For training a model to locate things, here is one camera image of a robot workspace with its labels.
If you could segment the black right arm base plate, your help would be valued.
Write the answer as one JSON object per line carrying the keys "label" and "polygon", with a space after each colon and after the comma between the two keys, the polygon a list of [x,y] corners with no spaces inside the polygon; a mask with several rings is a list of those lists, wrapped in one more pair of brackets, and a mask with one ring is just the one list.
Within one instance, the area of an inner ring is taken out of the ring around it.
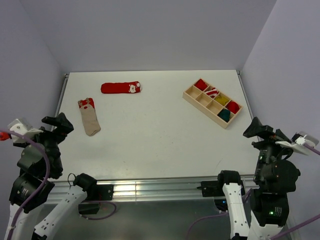
{"label": "black right arm base plate", "polygon": [[223,185],[218,180],[201,181],[196,188],[201,190],[202,197],[224,197]]}

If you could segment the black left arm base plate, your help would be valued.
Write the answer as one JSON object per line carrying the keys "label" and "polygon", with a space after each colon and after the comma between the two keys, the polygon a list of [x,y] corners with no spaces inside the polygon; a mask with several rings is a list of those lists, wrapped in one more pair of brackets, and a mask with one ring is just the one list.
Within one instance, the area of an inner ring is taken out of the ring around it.
{"label": "black left arm base plate", "polygon": [[114,194],[113,184],[97,184],[91,188],[86,201],[111,201]]}

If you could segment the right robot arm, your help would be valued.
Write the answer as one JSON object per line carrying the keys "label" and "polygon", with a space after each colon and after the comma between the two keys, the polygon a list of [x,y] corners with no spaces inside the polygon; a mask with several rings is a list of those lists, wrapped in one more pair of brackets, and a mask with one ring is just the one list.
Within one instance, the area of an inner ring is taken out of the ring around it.
{"label": "right robot arm", "polygon": [[269,240],[286,225],[290,213],[287,194],[296,190],[301,172],[288,160],[294,150],[280,145],[282,141],[291,142],[280,129],[273,130],[254,117],[243,136],[260,138],[252,142],[259,155],[253,176],[258,188],[249,193],[251,221],[246,217],[241,177],[237,171],[222,170],[216,189],[226,198],[230,239]]}

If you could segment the dark green reindeer sock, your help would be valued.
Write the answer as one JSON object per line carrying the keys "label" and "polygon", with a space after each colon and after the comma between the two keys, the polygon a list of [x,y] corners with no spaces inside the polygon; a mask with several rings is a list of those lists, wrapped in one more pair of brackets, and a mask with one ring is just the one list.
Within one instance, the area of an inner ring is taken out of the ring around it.
{"label": "dark green reindeer sock", "polygon": [[228,109],[222,109],[218,116],[225,121],[226,123],[228,123],[230,121],[230,117],[231,117],[231,112]]}

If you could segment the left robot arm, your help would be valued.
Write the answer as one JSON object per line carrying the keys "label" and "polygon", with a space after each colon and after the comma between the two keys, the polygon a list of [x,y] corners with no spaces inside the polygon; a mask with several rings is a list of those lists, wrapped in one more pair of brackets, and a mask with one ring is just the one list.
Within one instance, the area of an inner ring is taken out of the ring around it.
{"label": "left robot arm", "polygon": [[7,130],[0,131],[1,141],[12,140],[13,146],[23,149],[17,162],[20,173],[9,196],[6,240],[52,239],[63,218],[98,193],[97,180],[81,173],[75,176],[65,197],[40,223],[36,223],[55,186],[49,179],[57,180],[63,173],[59,144],[74,130],[63,112],[55,117],[46,116],[41,121],[54,129],[34,128],[25,119],[18,118],[8,125]]}

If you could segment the red reindeer sock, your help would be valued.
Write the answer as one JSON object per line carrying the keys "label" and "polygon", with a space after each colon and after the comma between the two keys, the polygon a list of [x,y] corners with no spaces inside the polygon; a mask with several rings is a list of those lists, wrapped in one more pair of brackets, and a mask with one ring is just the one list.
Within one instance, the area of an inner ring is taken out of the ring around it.
{"label": "red reindeer sock", "polygon": [[236,114],[239,110],[240,110],[240,106],[234,102],[234,101],[230,101],[227,105],[226,108],[232,112],[233,114]]}

